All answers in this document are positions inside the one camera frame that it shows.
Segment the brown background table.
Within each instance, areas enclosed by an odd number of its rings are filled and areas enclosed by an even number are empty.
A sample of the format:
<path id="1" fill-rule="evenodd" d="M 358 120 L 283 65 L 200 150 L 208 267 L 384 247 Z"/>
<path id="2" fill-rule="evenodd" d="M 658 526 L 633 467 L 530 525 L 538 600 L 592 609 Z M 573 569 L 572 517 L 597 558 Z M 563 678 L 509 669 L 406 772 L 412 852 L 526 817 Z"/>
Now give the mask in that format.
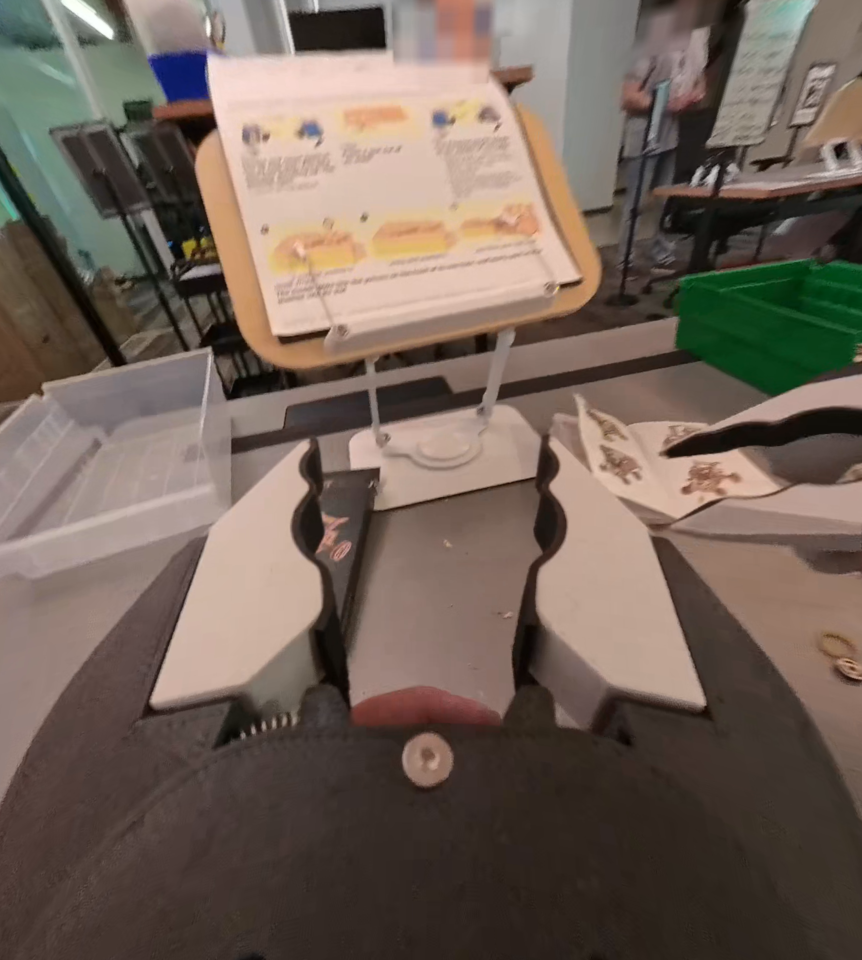
<path id="1" fill-rule="evenodd" d="M 862 169 L 828 172 L 818 165 L 773 168 L 742 174 L 718 185 L 673 184 L 657 188 L 656 198 L 674 201 L 682 210 L 697 210 L 693 243 L 684 275 L 713 269 L 712 249 L 728 219 L 749 226 L 773 224 L 820 213 L 862 210 Z"/>

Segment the person's left hand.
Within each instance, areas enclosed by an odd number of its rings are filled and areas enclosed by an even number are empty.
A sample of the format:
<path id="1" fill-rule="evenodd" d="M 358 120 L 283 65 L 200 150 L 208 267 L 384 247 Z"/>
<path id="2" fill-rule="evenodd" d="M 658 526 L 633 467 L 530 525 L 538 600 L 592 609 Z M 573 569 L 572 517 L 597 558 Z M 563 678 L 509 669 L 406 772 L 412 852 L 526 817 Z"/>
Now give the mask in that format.
<path id="1" fill-rule="evenodd" d="M 351 708 L 361 727 L 472 725 L 500 726 L 501 715 L 484 703 L 430 686 L 382 693 Z"/>

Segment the printed instruction sheet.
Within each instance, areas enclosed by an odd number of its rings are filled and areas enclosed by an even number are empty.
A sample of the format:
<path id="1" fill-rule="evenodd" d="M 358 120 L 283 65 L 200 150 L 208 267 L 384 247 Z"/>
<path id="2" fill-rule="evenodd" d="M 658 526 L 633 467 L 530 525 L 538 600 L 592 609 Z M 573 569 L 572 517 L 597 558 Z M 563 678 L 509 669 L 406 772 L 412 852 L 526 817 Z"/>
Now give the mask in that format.
<path id="1" fill-rule="evenodd" d="M 210 54 L 207 84 L 275 337 L 364 344 L 583 280 L 485 64 Z"/>

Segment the blue container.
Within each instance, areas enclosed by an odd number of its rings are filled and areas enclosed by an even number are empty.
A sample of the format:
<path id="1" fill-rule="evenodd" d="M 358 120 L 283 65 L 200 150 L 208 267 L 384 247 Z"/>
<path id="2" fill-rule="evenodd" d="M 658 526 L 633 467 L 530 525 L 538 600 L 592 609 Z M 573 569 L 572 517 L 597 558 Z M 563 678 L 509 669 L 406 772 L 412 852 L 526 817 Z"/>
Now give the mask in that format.
<path id="1" fill-rule="evenodd" d="M 149 68 L 168 104 L 209 99 L 209 53 L 204 49 L 149 54 Z"/>

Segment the black rolling cart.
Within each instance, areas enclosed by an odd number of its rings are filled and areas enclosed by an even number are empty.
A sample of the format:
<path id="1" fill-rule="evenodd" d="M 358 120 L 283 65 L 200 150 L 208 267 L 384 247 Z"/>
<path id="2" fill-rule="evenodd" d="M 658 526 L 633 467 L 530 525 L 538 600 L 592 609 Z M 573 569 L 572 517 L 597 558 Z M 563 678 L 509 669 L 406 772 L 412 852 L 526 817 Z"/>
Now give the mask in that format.
<path id="1" fill-rule="evenodd" d="M 184 241 L 171 269 L 174 292 L 183 302 L 198 344 L 213 355 L 221 387 L 239 400 L 299 386 L 294 373 L 261 360 L 241 333 L 216 247 L 211 237 Z"/>

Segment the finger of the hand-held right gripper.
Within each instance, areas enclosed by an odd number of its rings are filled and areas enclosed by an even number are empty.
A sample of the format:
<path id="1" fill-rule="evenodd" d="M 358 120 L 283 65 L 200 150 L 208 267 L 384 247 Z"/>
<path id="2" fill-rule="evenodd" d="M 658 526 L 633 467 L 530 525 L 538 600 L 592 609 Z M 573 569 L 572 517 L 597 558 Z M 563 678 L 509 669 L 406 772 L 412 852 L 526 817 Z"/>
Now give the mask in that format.
<path id="1" fill-rule="evenodd" d="M 862 479 L 725 497 L 650 529 L 660 536 L 787 548 L 816 572 L 862 576 Z"/>
<path id="2" fill-rule="evenodd" d="M 833 484 L 862 464 L 862 364 L 833 370 L 670 445 L 668 460 L 745 453 L 787 483 Z"/>

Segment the clear plastic bin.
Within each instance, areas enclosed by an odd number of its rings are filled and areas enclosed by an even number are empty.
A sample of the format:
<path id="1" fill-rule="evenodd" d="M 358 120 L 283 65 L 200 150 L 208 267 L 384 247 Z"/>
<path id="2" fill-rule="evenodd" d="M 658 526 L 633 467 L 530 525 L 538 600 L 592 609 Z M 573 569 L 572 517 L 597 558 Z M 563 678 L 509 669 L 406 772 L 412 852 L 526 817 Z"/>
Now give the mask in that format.
<path id="1" fill-rule="evenodd" d="M 233 504 L 232 438 L 209 349 L 44 384 L 0 424 L 0 578 L 209 529 Z"/>

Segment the black model kit box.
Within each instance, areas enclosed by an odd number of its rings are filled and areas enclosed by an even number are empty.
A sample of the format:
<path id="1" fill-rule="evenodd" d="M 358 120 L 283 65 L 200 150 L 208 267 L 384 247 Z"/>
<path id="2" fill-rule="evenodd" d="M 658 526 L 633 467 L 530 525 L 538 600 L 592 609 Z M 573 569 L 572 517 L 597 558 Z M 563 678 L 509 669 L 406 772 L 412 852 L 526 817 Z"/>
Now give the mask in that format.
<path id="1" fill-rule="evenodd" d="M 329 572 L 344 635 L 353 620 L 363 551 L 379 485 L 377 467 L 328 472 L 322 479 L 318 503 L 323 533 L 317 558 Z"/>

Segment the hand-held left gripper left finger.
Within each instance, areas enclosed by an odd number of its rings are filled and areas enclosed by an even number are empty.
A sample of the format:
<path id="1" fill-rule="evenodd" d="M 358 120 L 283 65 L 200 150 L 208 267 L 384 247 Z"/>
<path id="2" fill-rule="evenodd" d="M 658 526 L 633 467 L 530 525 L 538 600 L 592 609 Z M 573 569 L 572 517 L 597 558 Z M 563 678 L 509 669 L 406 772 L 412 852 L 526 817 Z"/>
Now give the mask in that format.
<path id="1" fill-rule="evenodd" d="M 210 529 L 149 707 L 235 701 L 256 714 L 298 708 L 326 684 L 350 704 L 346 645 L 329 570 L 316 439 L 299 442 Z"/>

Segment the wooden book stand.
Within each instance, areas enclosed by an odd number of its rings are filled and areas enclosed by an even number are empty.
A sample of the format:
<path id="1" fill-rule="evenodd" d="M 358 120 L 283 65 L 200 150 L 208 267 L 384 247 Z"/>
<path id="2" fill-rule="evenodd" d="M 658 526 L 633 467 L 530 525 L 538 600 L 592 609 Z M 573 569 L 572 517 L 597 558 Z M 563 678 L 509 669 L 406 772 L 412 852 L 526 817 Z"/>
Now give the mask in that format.
<path id="1" fill-rule="evenodd" d="M 564 286 L 554 297 L 546 299 L 544 305 L 533 306 L 530 310 L 519 307 L 509 318 L 468 321 L 463 327 L 410 339 L 402 335 L 396 340 L 384 338 L 372 346 L 354 351 L 329 351 L 325 339 L 321 337 L 283 342 L 273 334 L 270 310 L 265 306 L 260 292 L 257 270 L 220 134 L 217 131 L 210 132 L 197 149 L 197 185 L 237 326 L 251 351 L 272 366 L 306 372 L 494 332 L 499 342 L 491 354 L 492 366 L 488 374 L 491 380 L 500 381 L 502 364 L 510 356 L 510 331 L 568 316 L 585 306 L 600 285 L 600 256 L 589 237 L 583 212 L 572 196 L 564 166 L 543 122 L 523 106 L 517 107 L 516 112 L 531 152 L 538 184 L 544 191 L 558 236 L 569 251 L 581 281 Z M 379 453 L 371 430 L 354 434 L 349 441 L 348 452 L 353 470 L 372 467 L 380 470 L 374 503 L 378 512 L 400 510 L 530 481 L 536 476 L 542 439 L 515 408 L 497 404 L 489 426 L 477 438 L 477 442 L 477 447 L 472 449 L 472 459 L 443 468 L 428 468 L 406 457 Z"/>

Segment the white poster board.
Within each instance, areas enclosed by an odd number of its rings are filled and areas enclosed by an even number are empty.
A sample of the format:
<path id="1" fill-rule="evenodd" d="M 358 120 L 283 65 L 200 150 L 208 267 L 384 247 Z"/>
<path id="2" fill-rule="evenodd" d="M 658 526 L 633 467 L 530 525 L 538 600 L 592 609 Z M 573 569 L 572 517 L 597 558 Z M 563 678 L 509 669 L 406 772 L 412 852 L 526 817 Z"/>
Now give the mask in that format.
<path id="1" fill-rule="evenodd" d="M 749 1 L 709 151 L 760 145 L 772 125 L 814 1 Z"/>

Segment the black sign stand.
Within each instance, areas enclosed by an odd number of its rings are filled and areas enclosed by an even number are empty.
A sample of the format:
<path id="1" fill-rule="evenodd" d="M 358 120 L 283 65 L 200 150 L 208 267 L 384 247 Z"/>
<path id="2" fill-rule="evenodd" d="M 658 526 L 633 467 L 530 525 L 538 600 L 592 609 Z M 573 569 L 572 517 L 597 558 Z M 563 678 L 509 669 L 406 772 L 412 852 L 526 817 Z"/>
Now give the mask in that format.
<path id="1" fill-rule="evenodd" d="M 104 220 L 116 220 L 123 228 L 149 283 L 160 311 L 183 352 L 190 351 L 171 297 L 162 286 L 164 265 L 153 246 L 141 238 L 143 215 L 156 206 L 113 123 L 99 119 L 49 128 L 50 138 L 65 162 L 75 172 L 95 210 Z"/>

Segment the white instruction booklet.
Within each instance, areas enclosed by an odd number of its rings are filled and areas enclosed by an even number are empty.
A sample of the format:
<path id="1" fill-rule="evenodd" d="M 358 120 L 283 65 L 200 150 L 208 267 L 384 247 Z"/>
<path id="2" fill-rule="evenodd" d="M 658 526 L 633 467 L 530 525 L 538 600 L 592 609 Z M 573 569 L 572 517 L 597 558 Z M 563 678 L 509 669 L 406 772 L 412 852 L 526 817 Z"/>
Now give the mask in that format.
<path id="1" fill-rule="evenodd" d="M 648 525 L 677 522 L 726 498 L 759 498 L 785 487 L 742 450 L 668 458 L 677 442 L 704 432 L 678 419 L 628 424 L 579 393 L 574 412 L 555 414 L 550 435 Z"/>

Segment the brown wooden crate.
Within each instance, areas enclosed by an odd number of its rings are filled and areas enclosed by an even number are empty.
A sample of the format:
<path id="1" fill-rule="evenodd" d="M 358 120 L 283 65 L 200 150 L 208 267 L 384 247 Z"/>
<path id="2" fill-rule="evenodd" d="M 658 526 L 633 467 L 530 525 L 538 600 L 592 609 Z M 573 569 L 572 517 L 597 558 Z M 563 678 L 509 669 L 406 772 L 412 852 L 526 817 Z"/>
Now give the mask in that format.
<path id="1" fill-rule="evenodd" d="M 0 403 L 76 377 L 107 355 L 24 222 L 0 227 Z"/>

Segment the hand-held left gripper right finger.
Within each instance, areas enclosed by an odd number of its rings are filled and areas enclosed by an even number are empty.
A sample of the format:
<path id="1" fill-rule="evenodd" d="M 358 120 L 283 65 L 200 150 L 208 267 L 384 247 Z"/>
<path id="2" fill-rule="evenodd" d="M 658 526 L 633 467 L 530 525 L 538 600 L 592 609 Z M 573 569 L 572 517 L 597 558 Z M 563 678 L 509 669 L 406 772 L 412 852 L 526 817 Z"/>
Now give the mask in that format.
<path id="1" fill-rule="evenodd" d="M 558 439 L 540 446 L 513 683 L 536 684 L 579 728 L 620 702 L 683 714 L 708 706 L 653 540 Z"/>

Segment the green plastic bin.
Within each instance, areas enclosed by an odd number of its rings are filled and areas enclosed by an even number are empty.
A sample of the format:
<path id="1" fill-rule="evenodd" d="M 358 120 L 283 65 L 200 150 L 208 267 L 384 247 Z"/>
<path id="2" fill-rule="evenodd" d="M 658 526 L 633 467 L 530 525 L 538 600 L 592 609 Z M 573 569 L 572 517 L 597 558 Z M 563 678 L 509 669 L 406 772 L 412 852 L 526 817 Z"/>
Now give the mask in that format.
<path id="1" fill-rule="evenodd" d="M 676 347 L 773 397 L 862 363 L 862 265 L 813 259 L 685 276 Z"/>

